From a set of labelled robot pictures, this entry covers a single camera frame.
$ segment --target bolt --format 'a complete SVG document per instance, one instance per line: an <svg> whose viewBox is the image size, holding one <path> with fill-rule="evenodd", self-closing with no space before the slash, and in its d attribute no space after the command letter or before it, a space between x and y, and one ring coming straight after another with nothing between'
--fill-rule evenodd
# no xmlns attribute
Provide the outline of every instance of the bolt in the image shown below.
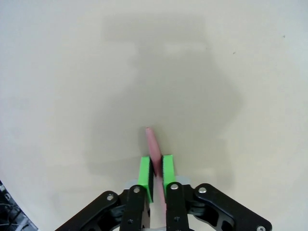
<svg viewBox="0 0 308 231"><path fill-rule="evenodd" d="M112 194L109 194L109 195L107 196L107 200L108 200L108 201L111 201L113 198L114 198L114 196L113 196Z"/></svg>
<svg viewBox="0 0 308 231"><path fill-rule="evenodd" d="M134 193L139 193L139 192L140 192L140 188L139 187L134 188Z"/></svg>
<svg viewBox="0 0 308 231"><path fill-rule="evenodd" d="M206 188L205 187L201 187L199 190L198 190L199 193L206 193Z"/></svg>
<svg viewBox="0 0 308 231"><path fill-rule="evenodd" d="M170 188L171 188L172 190L176 190L176 189L179 188L179 186L178 186L177 184L172 184L172 185L170 186Z"/></svg>
<svg viewBox="0 0 308 231"><path fill-rule="evenodd" d="M265 229L263 226L259 226L259 227L257 228L257 231L266 231L266 229Z"/></svg>

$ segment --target pink object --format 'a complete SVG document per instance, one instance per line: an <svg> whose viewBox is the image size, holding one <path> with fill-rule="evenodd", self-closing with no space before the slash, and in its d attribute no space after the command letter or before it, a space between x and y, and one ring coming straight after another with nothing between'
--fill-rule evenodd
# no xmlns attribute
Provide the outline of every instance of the pink object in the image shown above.
<svg viewBox="0 0 308 231"><path fill-rule="evenodd" d="M162 154L159 149L158 142L156 140L154 131L151 128L145 130L146 139L148 141L150 158L153 163L154 173L156 175L156 183L158 187L158 193L162 205L164 215L166 216L166 203L163 186L163 172L162 172Z"/></svg>

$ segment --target white table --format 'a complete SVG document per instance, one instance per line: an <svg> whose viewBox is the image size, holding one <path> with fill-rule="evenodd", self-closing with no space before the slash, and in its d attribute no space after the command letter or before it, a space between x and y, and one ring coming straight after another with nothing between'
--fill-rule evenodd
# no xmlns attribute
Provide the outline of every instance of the white table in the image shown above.
<svg viewBox="0 0 308 231"><path fill-rule="evenodd" d="M0 179L41 230L55 230L137 177L152 126L193 186L211 183L274 230L303 230L307 7L2 1Z"/></svg>

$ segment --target green pad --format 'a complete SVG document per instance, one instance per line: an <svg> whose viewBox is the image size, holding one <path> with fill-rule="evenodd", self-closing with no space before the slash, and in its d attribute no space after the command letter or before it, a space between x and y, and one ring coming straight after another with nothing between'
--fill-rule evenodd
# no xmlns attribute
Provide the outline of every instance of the green pad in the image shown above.
<svg viewBox="0 0 308 231"><path fill-rule="evenodd" d="M153 202L153 178L154 171L149 156L144 156L140 161L138 184L143 186L148 194L149 202Z"/></svg>
<svg viewBox="0 0 308 231"><path fill-rule="evenodd" d="M163 156L163 184L166 195L166 187L168 184L175 182L174 166L173 166L173 155Z"/></svg>

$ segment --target silver screw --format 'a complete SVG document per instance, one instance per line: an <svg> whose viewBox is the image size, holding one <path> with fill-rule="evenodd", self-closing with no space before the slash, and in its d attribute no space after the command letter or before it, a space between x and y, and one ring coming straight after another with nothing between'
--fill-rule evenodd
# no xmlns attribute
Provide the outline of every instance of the silver screw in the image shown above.
<svg viewBox="0 0 308 231"><path fill-rule="evenodd" d="M172 184L172 185L170 186L170 188L171 188L172 190L176 190L176 189L179 188L179 186L178 186L177 184Z"/></svg>
<svg viewBox="0 0 308 231"><path fill-rule="evenodd" d="M140 188L136 187L134 188L134 193L139 193L140 192Z"/></svg>
<svg viewBox="0 0 308 231"><path fill-rule="evenodd" d="M206 193L206 188L205 187L201 187L199 190L198 190L199 193Z"/></svg>
<svg viewBox="0 0 308 231"><path fill-rule="evenodd" d="M257 231L266 231L266 229L265 229L263 226L259 226L259 227L257 228Z"/></svg>
<svg viewBox="0 0 308 231"><path fill-rule="evenodd" d="M108 200L108 201L111 201L113 198L114 198L114 196L113 196L112 194L109 194L109 195L107 196L107 200Z"/></svg>

